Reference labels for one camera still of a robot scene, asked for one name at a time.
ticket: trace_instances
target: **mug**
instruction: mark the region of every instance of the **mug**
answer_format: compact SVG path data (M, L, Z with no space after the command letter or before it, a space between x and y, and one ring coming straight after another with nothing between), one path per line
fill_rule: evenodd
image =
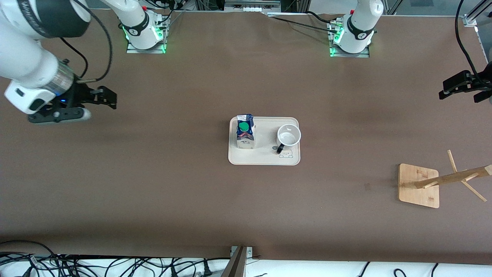
M288 150L299 143L301 140L301 131L292 124L282 125L277 131L277 154L282 150Z

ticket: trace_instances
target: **mounting plate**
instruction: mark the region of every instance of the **mounting plate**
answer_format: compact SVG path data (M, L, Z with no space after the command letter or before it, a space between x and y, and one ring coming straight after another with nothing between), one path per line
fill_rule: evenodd
M162 15L156 14L157 21L162 20ZM156 25L156 28L162 29L162 30L156 30L156 34L159 37L162 37L162 40L159 41L154 47L149 48L149 49L137 49L131 45L131 43L128 40L128 36L126 37L126 41L128 41L128 45L126 46L126 52L131 53L131 54L165 54L166 53L166 48L167 48L167 37L169 36L169 26L171 24L171 17L168 16L166 21L162 22L159 25Z
M398 199L430 208L439 208L439 186L418 189L412 184L434 177L439 177L437 170L400 164L398 166Z
M366 46L362 52L353 54L343 51L340 46L334 42L337 35L339 35L340 31L343 29L343 19L341 17L331 20L330 23L326 24L326 27L329 30L335 30L338 32L338 34L327 32L328 42L330 45L330 57L369 58L369 46Z

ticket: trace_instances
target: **tray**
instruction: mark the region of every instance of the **tray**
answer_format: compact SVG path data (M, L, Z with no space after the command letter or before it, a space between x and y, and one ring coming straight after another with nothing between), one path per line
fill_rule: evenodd
M300 143L290 150L284 150L280 155L277 151L277 130L284 124L299 127L299 122L293 117L255 116L254 132L255 148L240 149L236 141L237 117L229 123L229 162L233 165L258 166L294 166L301 161Z

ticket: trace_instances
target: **table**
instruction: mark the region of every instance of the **table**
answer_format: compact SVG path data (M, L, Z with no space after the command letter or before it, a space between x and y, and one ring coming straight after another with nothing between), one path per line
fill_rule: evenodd
M118 93L117 110L35 126L0 98L2 240L100 255L212 257L244 243L265 259L492 258L492 204L463 185L442 187L439 209L397 199L400 163L451 173L447 149L459 170L492 161L491 106L438 99L443 80L469 69L452 17L384 16L371 57L348 59L329 57L326 33L260 13L186 12L165 55L126 54L115 14L97 14L115 56L93 87ZM483 69L475 31L460 31ZM70 41L89 59L87 78L99 76L99 26ZM43 45L81 72L60 41ZM297 118L300 164L231 165L228 122L240 113ZM491 199L491 181L471 184Z

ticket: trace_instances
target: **black cable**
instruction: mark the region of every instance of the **black cable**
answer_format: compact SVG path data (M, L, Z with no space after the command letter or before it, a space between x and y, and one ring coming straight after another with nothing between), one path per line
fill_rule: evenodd
M84 54L80 53L79 50L77 50L75 47L73 47L70 43L68 43L68 41L66 41L63 37L60 37L60 39L63 41L63 43L65 43L68 47L70 47L70 49L73 50L73 52L77 53L83 60L84 60L84 63L86 64L85 67L84 67L84 71L82 72L82 74L80 74L80 78L84 77L84 75L86 74L87 72L87 69L89 68L89 62L87 61L87 58L86 56L84 56Z
M401 270L401 269L399 269L399 268L397 268L397 269L393 270L393 275L394 275L395 277L398 277L398 275L397 275L397 272L398 272L398 271L399 271L399 272L401 272L401 274L403 274L403 277L406 277L405 272L403 272L403 270Z
M171 267L171 276L176 276L176 277L178 277L178 274L176 273L176 268L175 268L175 266Z
M299 2L299 0L292 0L292 3L285 8L285 10L283 10L283 12L286 12L290 7L292 7L292 5L295 3L295 2Z
M169 12L169 14L166 16L165 19L163 19L162 21L158 21L157 24L161 24L162 22L166 22L166 20L169 19L169 17L171 17L171 14L173 13L174 10L171 10L171 12Z
M111 37L109 36L109 32L108 32L108 29L106 28L106 26L104 26L104 24L102 23L102 21L89 8L87 8L85 5L83 5L82 3L80 3L79 0L73 0L73 1L75 3L77 3L77 4L79 4L79 6L81 6L84 10L86 10L89 14L91 14L91 16L99 23L99 25L101 26L102 30L106 34L106 38L108 39L108 44L109 44L108 67L106 68L106 71L103 73L103 75L101 77L95 79L95 81L97 82L97 81L100 81L100 80L104 79L104 77L106 77L106 75L109 72L109 69L111 68L111 64L113 62L113 44L111 42Z
M314 17L316 17L316 19L319 20L319 21L321 21L321 22L324 22L324 23L329 23L330 22L330 20L325 20L325 19L319 17L319 15L315 14L312 11L307 11L305 13L314 15Z
M120 258L120 259L116 259L116 260L112 261L112 262L109 264L109 266L106 268L106 271L104 272L104 277L107 277L107 276L108 276L108 271L109 271L110 267L112 267L112 266L113 266L113 264L114 264L114 263L116 263L116 262L117 262L117 261L119 261L119 260L123 260L123 259L124 259L124 258Z
M210 270L207 259L203 259L203 277L208 277L212 274L213 272Z
M129 260L122 261L122 262L120 262L119 264L114 264L114 265L112 265L112 266L113 266L113 267L114 267L114 266L118 266L118 265L120 265L120 264L124 264L124 263L126 263L127 261L129 261ZM94 265L83 265L83 266L84 266L84 267L97 267L97 268L104 268L104 269L106 269L106 268L107 268L107 267L104 267L104 266L94 266Z
M212 258L212 259L207 259L207 261L213 261L213 260L230 260L230 258ZM198 262L191 262L192 264L187 266L187 267L183 267L182 269L180 269L178 272L176 272L176 274L179 274L180 272L182 272L183 270L187 269L187 268L190 268L192 266L196 266L197 264L200 264L200 263L203 263L203 261L198 261Z
M136 265L137 265L138 263L140 263L140 262L141 262L141 261L138 261L138 262L137 262L137 261L135 261L135 263L133 263L133 264L132 264L129 268L127 268L125 271L123 271L123 273L121 273L120 277L123 277L123 275L124 275L127 271L129 271L131 268L134 268L134 269L133 269L133 272L135 272L135 270L136 270L136 268L135 268L135 267L136 267Z
M475 75L475 77L477 78L477 80L484 86L488 87L488 88L492 88L492 85L489 85L489 84L486 84L481 78L480 76L478 75L477 73L477 69L475 69L475 66L473 64L473 62L471 61L471 58L470 58L470 55L468 54L468 52L466 51L466 49L464 48L463 46L463 43L461 42L461 39L460 39L460 32L458 32L458 17L460 16L460 10L461 10L461 6L463 5L463 1L464 0L461 0L460 3L458 4L458 8L456 10L456 17L455 17L455 35L456 35L456 41L458 42L458 45L460 46L460 49L461 51L463 52L464 56L466 57L466 60L468 61L468 64L470 65L471 67L471 70L473 71L473 75Z
M272 18L275 18L275 19L281 20L281 21L285 21L285 22L294 23L294 24L297 24L297 25L305 26L305 27L309 27L309 28L313 28L313 29L323 30L323 31L326 31L326 32L334 33L334 34L337 33L337 31L335 31L335 30L329 30L329 29L326 29L326 28L315 27L315 26L311 26L311 25L307 25L307 24L303 24L303 23L299 23L299 22L295 22L295 21L290 21L290 20L283 19L283 18L278 18L278 17L272 17Z
M51 269L50 269L50 268L48 268L48 266L47 266L47 265L45 265L45 264L43 264L43 263L40 263L40 264L41 264L41 265L43 265L43 266L46 268L45 270L47 270L47 271L49 271L49 272L51 273L51 276L55 277L55 274L51 271Z
M82 274L86 275L87 277L98 277L98 275L93 270L91 270L90 267L100 267L100 266L87 266L87 265L80 264L77 261L70 261L70 260L57 259L57 258L40 258L39 261L42 262L43 260L48 260L48 259L50 259L50 260L51 259L61 260L61 265L62 265L61 267L55 266L54 268L51 268L49 270L55 270L55 269L59 270L60 273L63 273L63 276L80 277L80 275L78 275L78 274L82 273ZM85 269L85 270L89 271L92 275L89 275L80 269Z
M436 263L434 265L434 267L432 268L432 271L430 272L430 277L434 277L434 271L435 271L435 268L439 265L439 263Z
M0 262L0 266L3 266L3 265L6 265L6 264L9 264L11 262L15 262L15 261L21 261L23 259L29 259L31 257L31 254L28 254L28 255L21 255L21 254L17 254L17 253L11 253L10 255L20 255L21 257L15 257L15 258L9 258L8 260L3 260Z
M169 6L168 6L168 7L166 7L166 6L159 6L159 5L157 5L157 3L156 3L157 1L156 1L156 0L154 0L154 1L151 1L151 0L145 0L145 2L147 2L147 3L149 3L149 4L151 4L152 6L157 7L157 8L162 8L162 9L169 8Z
M2 244L6 244L6 243L12 243L12 242L23 242L23 243L32 243L32 244L37 244L41 247L43 247L44 249L48 250L48 252L50 252L51 256L53 257L56 257L57 255L49 248L47 247L46 245L40 243L40 242L35 242L35 241L28 241L28 240L11 240L11 241L6 241L6 242L0 242L0 245Z
M177 262L178 260L180 260L181 258L177 258L176 260L174 260L174 258L171 260L171 263L160 273L160 275L158 277L162 277L164 275L164 273L166 272L166 270L169 268L169 267L174 267L176 265L174 265L175 262Z
M146 269L148 269L148 270L152 271L152 275L153 275L153 277L155 277L155 271L154 271L153 269L148 268L148 267L146 267L146 266L144 266L144 265L141 265L141 267L146 268Z
M364 275L364 272L366 272L366 268L368 267L370 262L367 262L366 265L364 266L364 268L362 269L362 272L361 274L359 275L359 277L362 277Z
M34 268L36 270L37 277L41 277L41 274L39 273L39 269L36 267L36 265L34 264L34 262L32 262L31 259L29 259L29 263L31 264L30 269Z

